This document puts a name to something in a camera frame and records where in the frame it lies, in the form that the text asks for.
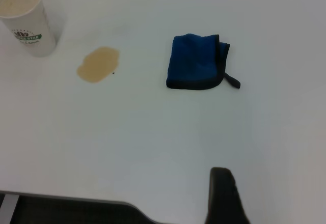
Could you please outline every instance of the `cup rim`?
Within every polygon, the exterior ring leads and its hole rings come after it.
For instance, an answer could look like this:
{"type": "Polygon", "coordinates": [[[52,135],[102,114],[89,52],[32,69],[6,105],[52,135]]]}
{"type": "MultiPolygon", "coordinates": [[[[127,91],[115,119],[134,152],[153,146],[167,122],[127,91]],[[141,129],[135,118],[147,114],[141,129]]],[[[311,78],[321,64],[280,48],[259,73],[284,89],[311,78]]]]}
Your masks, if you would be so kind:
{"type": "Polygon", "coordinates": [[[36,7],[40,4],[41,0],[38,0],[38,2],[30,9],[28,10],[26,13],[20,14],[20,15],[15,15],[15,16],[2,16],[0,15],[1,19],[15,19],[15,18],[19,18],[19,17],[23,17],[25,15],[28,15],[29,13],[33,12],[36,7]]]}

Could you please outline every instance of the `green logo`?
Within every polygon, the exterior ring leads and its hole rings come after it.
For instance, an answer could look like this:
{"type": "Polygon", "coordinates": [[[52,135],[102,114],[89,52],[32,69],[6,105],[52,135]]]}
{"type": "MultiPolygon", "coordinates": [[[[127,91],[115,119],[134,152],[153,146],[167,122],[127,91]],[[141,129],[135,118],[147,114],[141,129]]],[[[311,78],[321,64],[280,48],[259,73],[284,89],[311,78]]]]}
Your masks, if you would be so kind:
{"type": "MultiPolygon", "coordinates": [[[[34,33],[25,30],[13,30],[13,33],[15,38],[21,41],[36,41],[42,38],[42,34],[35,35],[34,33]]],[[[33,44],[36,42],[25,42],[25,44],[33,44]]]]}
{"type": "Polygon", "coordinates": [[[36,40],[36,39],[41,39],[42,38],[42,34],[39,34],[39,35],[35,35],[35,36],[31,36],[31,37],[20,37],[20,36],[16,36],[15,37],[19,40],[36,40]]]}

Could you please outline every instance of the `white paper cup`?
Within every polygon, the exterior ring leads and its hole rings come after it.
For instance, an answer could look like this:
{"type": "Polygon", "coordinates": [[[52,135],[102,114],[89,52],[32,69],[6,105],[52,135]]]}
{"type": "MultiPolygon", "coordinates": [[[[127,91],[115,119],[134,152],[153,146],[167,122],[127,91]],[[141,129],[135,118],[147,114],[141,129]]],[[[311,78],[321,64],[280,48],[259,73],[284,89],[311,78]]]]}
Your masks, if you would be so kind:
{"type": "Polygon", "coordinates": [[[56,41],[49,28],[42,0],[38,0],[24,14],[10,17],[0,15],[0,19],[31,55],[43,57],[54,50],[56,41]]]}

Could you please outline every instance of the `microfiber cloth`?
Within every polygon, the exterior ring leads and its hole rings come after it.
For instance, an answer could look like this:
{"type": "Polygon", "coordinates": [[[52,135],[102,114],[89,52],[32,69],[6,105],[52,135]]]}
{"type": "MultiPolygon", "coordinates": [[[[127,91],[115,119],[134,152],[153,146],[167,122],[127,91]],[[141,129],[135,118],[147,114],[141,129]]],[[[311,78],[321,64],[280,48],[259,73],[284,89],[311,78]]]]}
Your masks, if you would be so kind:
{"type": "Polygon", "coordinates": [[[200,37],[194,34],[173,40],[167,87],[205,90],[218,86],[223,78],[235,88],[240,82],[225,73],[230,44],[220,42],[219,35],[200,37]]]}

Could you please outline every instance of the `coffee spill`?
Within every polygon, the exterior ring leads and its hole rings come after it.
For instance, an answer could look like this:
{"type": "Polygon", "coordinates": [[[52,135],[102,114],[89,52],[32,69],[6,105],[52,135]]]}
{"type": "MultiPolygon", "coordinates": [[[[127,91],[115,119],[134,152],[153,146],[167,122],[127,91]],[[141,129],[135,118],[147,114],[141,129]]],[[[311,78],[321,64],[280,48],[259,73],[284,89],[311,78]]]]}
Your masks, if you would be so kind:
{"type": "Polygon", "coordinates": [[[100,47],[84,58],[78,67],[78,76],[88,82],[97,83],[118,67],[119,51],[110,47],[100,47]]]}

